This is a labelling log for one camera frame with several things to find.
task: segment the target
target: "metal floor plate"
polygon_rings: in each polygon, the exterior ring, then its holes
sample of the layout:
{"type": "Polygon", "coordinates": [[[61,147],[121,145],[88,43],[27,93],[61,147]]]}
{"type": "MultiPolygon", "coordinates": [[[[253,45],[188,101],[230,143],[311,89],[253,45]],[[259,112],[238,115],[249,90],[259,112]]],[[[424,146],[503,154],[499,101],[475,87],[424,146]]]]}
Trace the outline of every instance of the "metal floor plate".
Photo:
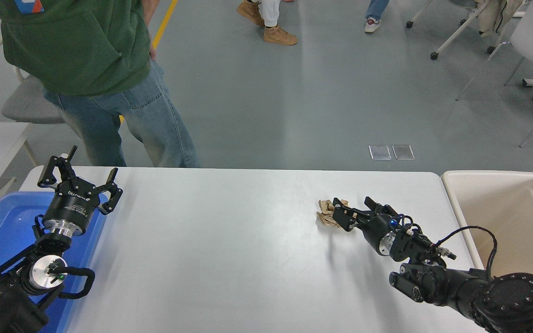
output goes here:
{"type": "Polygon", "coordinates": [[[396,160],[414,160],[415,155],[410,145],[392,145],[396,160]]]}
{"type": "Polygon", "coordinates": [[[390,150],[386,145],[370,145],[372,160],[391,160],[390,150]]]}

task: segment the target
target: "beige plastic bin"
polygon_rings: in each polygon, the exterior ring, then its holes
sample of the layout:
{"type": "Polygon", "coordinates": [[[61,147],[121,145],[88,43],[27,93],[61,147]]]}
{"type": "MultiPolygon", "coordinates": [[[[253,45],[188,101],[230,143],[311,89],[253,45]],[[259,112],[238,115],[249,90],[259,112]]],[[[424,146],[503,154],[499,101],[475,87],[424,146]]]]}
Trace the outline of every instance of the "beige plastic bin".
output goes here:
{"type": "MultiPolygon", "coordinates": [[[[459,225],[482,226],[497,237],[491,274],[533,274],[533,173],[447,171],[441,178],[459,225]]],[[[474,229],[464,233],[475,267],[484,268],[491,236],[474,229]]]]}

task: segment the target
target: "white sneaker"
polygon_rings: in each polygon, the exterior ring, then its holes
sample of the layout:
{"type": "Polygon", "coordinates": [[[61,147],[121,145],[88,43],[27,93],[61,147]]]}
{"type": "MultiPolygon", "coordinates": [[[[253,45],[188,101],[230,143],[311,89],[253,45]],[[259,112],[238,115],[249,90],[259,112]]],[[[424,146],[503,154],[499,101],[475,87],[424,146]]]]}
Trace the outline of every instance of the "white sneaker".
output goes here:
{"type": "Polygon", "coordinates": [[[367,18],[366,21],[366,32],[374,32],[379,28],[379,24],[381,23],[381,19],[378,19],[377,21],[372,19],[371,17],[367,18]]]}

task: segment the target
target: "white pants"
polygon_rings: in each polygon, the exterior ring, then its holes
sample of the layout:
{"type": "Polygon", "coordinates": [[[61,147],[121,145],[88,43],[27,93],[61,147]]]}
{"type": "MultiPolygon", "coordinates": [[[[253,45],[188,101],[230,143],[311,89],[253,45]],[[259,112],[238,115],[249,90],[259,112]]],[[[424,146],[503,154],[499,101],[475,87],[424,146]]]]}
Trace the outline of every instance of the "white pants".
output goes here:
{"type": "Polygon", "coordinates": [[[262,0],[260,3],[260,15],[265,21],[267,27],[274,27],[277,25],[279,19],[279,3],[281,0],[262,0]]]}

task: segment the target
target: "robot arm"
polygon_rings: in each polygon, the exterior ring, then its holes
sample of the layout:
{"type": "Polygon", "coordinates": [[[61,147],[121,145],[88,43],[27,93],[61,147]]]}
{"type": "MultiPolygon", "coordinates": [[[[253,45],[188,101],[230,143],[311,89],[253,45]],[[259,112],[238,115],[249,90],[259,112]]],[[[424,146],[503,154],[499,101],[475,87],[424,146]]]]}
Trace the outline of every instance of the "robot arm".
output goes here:
{"type": "Polygon", "coordinates": [[[93,270],[68,266],[63,253],[74,236],[87,231],[95,209],[110,213],[123,190],[114,183],[117,168],[99,187],[77,177],[70,164],[75,150],[76,146],[67,158],[51,156],[43,169],[38,186],[53,188],[55,195],[46,213],[34,219],[36,242],[0,265],[0,333],[36,333],[49,322],[44,311],[55,299],[78,299],[91,289],[93,270]],[[58,184],[55,167],[61,174],[58,184]],[[110,199],[101,204],[98,194],[105,191],[110,192],[110,199]],[[63,292],[68,275],[86,277],[81,291],[63,292]],[[44,296],[34,303],[29,296],[37,295],[44,296]]]}
{"type": "Polygon", "coordinates": [[[431,242],[410,217],[369,197],[365,204],[369,211],[344,206],[334,198],[333,218],[347,232],[360,229],[379,255],[394,261],[409,259],[399,272],[391,272],[391,286],[415,302],[449,306],[491,333],[533,333],[533,274],[492,279],[490,271],[448,269],[442,257],[456,256],[440,247],[441,242],[431,242]]]}

